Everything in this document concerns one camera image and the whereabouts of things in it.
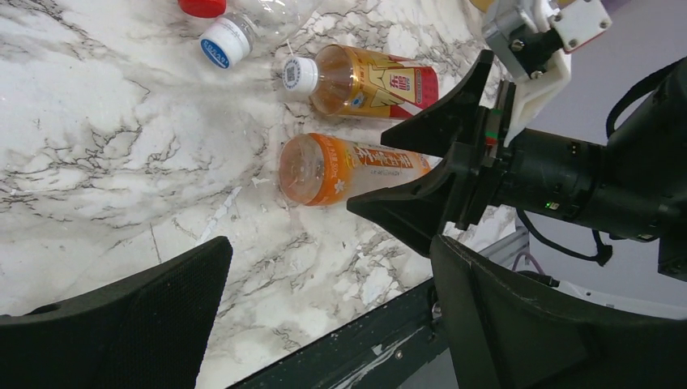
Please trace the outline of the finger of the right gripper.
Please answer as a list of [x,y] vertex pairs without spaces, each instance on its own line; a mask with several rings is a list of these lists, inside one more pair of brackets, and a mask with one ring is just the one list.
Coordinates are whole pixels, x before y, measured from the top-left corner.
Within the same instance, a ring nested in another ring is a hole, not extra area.
[[493,60],[493,51],[481,50],[458,85],[427,109],[385,130],[381,145],[443,157],[458,135],[474,126]]
[[444,232],[446,223],[464,230],[480,222],[484,202],[477,198],[477,187],[483,157],[482,146],[455,142],[429,173],[352,197],[346,208],[429,257],[431,241]]

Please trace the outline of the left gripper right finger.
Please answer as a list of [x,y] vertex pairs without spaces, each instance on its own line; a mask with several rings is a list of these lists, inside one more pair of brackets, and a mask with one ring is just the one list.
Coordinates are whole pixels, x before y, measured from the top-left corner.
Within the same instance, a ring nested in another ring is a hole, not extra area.
[[601,306],[436,236],[430,260],[461,388],[683,388],[686,323]]

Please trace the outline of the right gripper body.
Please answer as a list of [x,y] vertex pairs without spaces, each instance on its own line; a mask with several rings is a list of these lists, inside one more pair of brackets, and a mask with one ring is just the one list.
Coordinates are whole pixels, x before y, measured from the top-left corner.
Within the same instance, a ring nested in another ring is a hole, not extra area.
[[495,105],[480,107],[480,120],[472,137],[474,155],[470,160],[468,179],[462,186],[458,216],[454,222],[458,229],[478,224],[491,204],[505,169],[502,167],[503,143],[510,124],[516,85],[502,80],[497,89]]

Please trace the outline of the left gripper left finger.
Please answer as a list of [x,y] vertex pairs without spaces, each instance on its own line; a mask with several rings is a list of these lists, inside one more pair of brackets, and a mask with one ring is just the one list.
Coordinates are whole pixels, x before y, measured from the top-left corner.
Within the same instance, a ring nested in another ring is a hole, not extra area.
[[2,387],[194,387],[232,254],[215,237],[91,292],[3,315]]

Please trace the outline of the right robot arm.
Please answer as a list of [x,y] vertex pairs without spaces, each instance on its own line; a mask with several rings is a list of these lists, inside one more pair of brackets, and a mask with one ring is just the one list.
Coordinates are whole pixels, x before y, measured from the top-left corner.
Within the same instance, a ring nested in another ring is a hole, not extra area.
[[439,102],[382,133],[387,147],[440,158],[412,182],[352,197],[347,209],[422,256],[447,223],[477,224],[506,205],[606,233],[659,242],[658,271],[686,277],[686,62],[636,83],[608,115],[599,145],[526,129],[512,140],[518,88],[480,104],[493,52],[484,49]]

